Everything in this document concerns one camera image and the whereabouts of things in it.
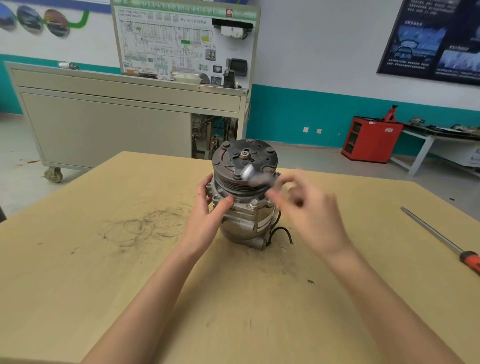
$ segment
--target dark blue poster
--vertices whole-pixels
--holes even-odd
[[[480,85],[480,0],[405,0],[378,73]]]

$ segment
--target screwdriver shaft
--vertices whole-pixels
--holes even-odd
[[[405,212],[407,215],[409,215],[412,219],[414,219],[416,222],[418,222],[421,226],[426,228],[429,232],[431,232],[433,235],[435,235],[438,239],[440,239],[442,242],[444,242],[446,245],[448,245],[450,248],[455,250],[459,255],[463,253],[463,250],[460,249],[458,245],[456,245],[453,241],[447,239],[444,237],[441,233],[439,233],[437,230],[432,228],[429,224],[427,224],[425,221],[417,217],[415,214],[413,214],[411,211],[407,210],[403,206],[401,207],[401,210]]]

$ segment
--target hand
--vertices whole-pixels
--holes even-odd
[[[287,182],[294,182],[296,186],[285,197],[281,188]],[[280,176],[266,195],[320,258],[328,259],[353,247],[343,226],[335,195],[319,190],[302,172]]]
[[[179,243],[179,247],[196,254],[198,258],[205,253],[212,243],[223,215],[233,205],[233,197],[228,196],[220,201],[211,213],[208,212],[208,205],[212,202],[212,199],[207,197],[205,187],[211,179],[212,174],[209,174],[197,185],[195,204]]]

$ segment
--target round car picture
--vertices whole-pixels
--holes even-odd
[[[17,26],[17,18],[9,7],[0,3],[0,28],[12,31]]]
[[[40,15],[31,7],[20,5],[17,9],[18,22],[30,33],[40,34],[43,29]]]
[[[62,13],[48,9],[43,16],[45,22],[47,23],[48,30],[55,36],[63,38],[68,35],[70,27],[68,25],[67,19],[63,16]]]

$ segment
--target gray floor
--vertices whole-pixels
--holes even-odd
[[[427,160],[417,175],[408,178],[395,164],[350,161],[339,149],[272,143],[279,165],[329,173],[412,180],[480,221],[480,178],[439,160]],[[42,166],[27,125],[19,118],[0,118],[0,205],[7,216],[34,203],[83,174],[63,169],[61,184],[42,178]]]

